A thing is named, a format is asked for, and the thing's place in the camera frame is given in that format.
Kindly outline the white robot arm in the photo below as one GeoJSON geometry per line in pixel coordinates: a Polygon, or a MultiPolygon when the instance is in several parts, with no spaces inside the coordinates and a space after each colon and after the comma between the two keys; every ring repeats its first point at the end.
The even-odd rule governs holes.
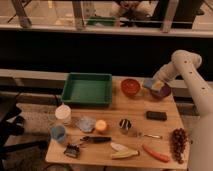
{"type": "Polygon", "coordinates": [[[189,171],[213,171],[213,88],[197,72],[201,63],[199,54],[176,50],[154,75],[164,82],[181,75],[200,114],[191,134],[189,171]]]}

